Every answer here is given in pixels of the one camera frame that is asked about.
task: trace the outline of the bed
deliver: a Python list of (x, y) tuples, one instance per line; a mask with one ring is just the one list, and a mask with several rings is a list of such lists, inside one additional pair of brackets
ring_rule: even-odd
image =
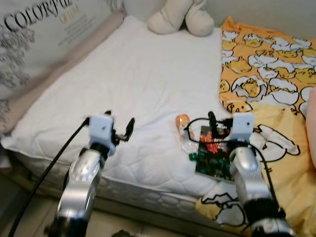
[[(218, 119), (231, 116), (219, 100), (221, 72), (220, 28), (204, 38), (185, 30), (157, 36), (128, 16), (40, 96), (1, 144), (34, 180), (86, 116), (111, 109), (119, 132), (135, 117), (132, 138), (107, 160), (97, 207), (195, 236), (234, 236), (196, 211), (200, 197), (226, 187), (195, 173), (175, 126), (179, 114), (191, 119), (209, 111)], [(84, 129), (41, 192), (58, 197), (70, 163), (87, 143)]]

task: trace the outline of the black wire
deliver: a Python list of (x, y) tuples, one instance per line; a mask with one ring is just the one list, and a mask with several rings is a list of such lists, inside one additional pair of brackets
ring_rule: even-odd
[(73, 133), (73, 135), (68, 139), (68, 141), (65, 143), (65, 145), (60, 149), (58, 154), (55, 156), (55, 158), (52, 160), (52, 162), (49, 164), (49, 166), (46, 168), (46, 170), (43, 172), (43, 174), (40, 176), (40, 178), (36, 181), (34, 184), (34, 187), (31, 190), (31, 194), (28, 196), (27, 200), (23, 203), (22, 208), (20, 209), (19, 213), (17, 214), (13, 225), (11, 227), (10, 233), (8, 237), (13, 237), (15, 234), (15, 231), (19, 225), (19, 222), (21, 221), (21, 218), (30, 204), (30, 201), (32, 200), (33, 196), (35, 195), (37, 189), (39, 188), (40, 184), (43, 182), (49, 171), (52, 169), (53, 165), (57, 162), (57, 160), (60, 158), (64, 150), (68, 147), (70, 142), (75, 138), (75, 136), (80, 132), (80, 130), (85, 126), (89, 125), (89, 118), (86, 118), (85, 121), (80, 125), (80, 127)]
[[(191, 137), (189, 137), (189, 140), (191, 140), (191, 141), (193, 141), (193, 142), (197, 142), (196, 140), (192, 139)], [(264, 167), (265, 167), (272, 198), (273, 198), (274, 202), (279, 206), (278, 201), (277, 201), (276, 192), (275, 192), (275, 189), (274, 189), (274, 187), (273, 187), (272, 180), (271, 180), (271, 176), (270, 176), (269, 168), (268, 168), (268, 165), (267, 165), (267, 161), (265, 160), (263, 154), (261, 153), (261, 151), (260, 151), (257, 147), (255, 147), (254, 145), (250, 144), (249, 142), (240, 141), (240, 140), (228, 140), (228, 141), (217, 141), (217, 142), (201, 142), (201, 141), (200, 141), (200, 142), (198, 142), (198, 143), (202, 143), (202, 144), (239, 143), (239, 144), (248, 145), (248, 146), (251, 146), (252, 148), (254, 148), (254, 149), (256, 150), (256, 152), (258, 152), (259, 156), (261, 157), (262, 163), (263, 163), (263, 165), (264, 165)]]
[(65, 178), (64, 178), (64, 183), (63, 183), (63, 191), (65, 190), (66, 186), (67, 186), (67, 181), (68, 181), (68, 177), (69, 177), (69, 170), (70, 168), (68, 169), (66, 175), (65, 175)]

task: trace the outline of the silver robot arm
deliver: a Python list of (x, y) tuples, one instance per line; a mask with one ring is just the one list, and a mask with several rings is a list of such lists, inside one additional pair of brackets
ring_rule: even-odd
[[(251, 113), (233, 115), (233, 126), (225, 140), (249, 143), (254, 125)], [(250, 224), (253, 237), (295, 237), (285, 219), (285, 212), (273, 199), (262, 175), (255, 150), (247, 145), (236, 145), (230, 153), (230, 172), (234, 178), (239, 201)]]
[(129, 140), (134, 122), (134, 119), (130, 121), (125, 135), (116, 135), (110, 112), (90, 117), (90, 148), (83, 150), (69, 169), (69, 180), (54, 222), (45, 229), (49, 237), (85, 236), (105, 161), (115, 153), (119, 141)]

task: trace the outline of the white mattress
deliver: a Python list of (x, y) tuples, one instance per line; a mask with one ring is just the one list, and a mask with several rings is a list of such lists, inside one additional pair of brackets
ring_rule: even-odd
[[(52, 160), (85, 116), (111, 109), (118, 132), (125, 131), (131, 117), (136, 123), (130, 141), (121, 143), (107, 160), (104, 178), (198, 197), (217, 181), (195, 174), (195, 163), (181, 148), (175, 117), (206, 117), (209, 111), (228, 117), (218, 100), (220, 73), (220, 29), (204, 38), (187, 31), (158, 36), (127, 17), (33, 104), (1, 144), (32, 157), (25, 162), (36, 164), (30, 167), (39, 173), (44, 169), (39, 161)], [(53, 172), (66, 170), (87, 144), (85, 128)]]

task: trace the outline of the wall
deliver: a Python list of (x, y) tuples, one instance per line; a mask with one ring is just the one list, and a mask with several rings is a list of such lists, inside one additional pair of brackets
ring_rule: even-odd
[[(165, 0), (125, 0), (129, 15), (146, 21)], [(236, 22), (316, 38), (316, 0), (207, 0), (206, 9), (220, 26), (227, 16)]]

